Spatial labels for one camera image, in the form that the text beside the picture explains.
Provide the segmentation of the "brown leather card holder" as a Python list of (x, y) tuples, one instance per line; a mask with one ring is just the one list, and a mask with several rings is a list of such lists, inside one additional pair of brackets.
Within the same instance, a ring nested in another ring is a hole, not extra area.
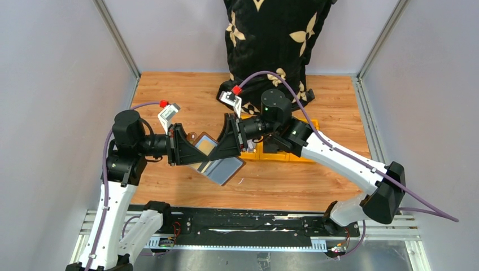
[[(201, 138), (203, 135), (208, 135), (209, 137), (211, 137), (206, 132), (201, 133), (200, 135), (196, 137), (196, 140), (193, 143), (194, 146), (198, 142), (198, 139)], [(246, 165), (246, 162), (244, 160), (240, 159), (239, 157), (233, 157), (233, 158), (226, 158), (226, 159), (190, 164), (188, 165), (188, 167), (202, 174), (203, 176), (207, 177), (209, 180), (213, 181), (214, 183), (220, 186), (224, 186), (245, 165)]]

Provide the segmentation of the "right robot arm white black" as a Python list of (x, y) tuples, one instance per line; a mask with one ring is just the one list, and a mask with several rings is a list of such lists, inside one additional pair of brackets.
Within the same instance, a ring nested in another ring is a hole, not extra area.
[(327, 234), (338, 235), (345, 226), (359, 220), (392, 223), (405, 194), (399, 187), (405, 184), (402, 165), (369, 160), (327, 139), (310, 123), (293, 117), (291, 101), (277, 89), (262, 94), (260, 114), (248, 119), (240, 119), (241, 99), (233, 91), (222, 92), (220, 101), (233, 106), (235, 113), (225, 115), (209, 160), (240, 156), (247, 150), (247, 141), (268, 138), (280, 150), (325, 165), (362, 190), (361, 196), (330, 204), (322, 221)]

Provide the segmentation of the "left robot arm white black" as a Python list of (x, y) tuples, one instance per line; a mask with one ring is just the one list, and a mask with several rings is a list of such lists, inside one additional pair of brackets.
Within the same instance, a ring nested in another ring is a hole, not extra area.
[(169, 204), (150, 201), (136, 224), (122, 234), (148, 158), (167, 156), (174, 165), (180, 165), (176, 154), (192, 146), (183, 130), (180, 135), (174, 134), (180, 124), (172, 124), (171, 120), (178, 111), (170, 104), (158, 114), (163, 134), (146, 133), (151, 127), (136, 110), (121, 111), (115, 116), (103, 150), (101, 197), (93, 228), (79, 259), (67, 265), (66, 270), (133, 270), (153, 234), (172, 229)]

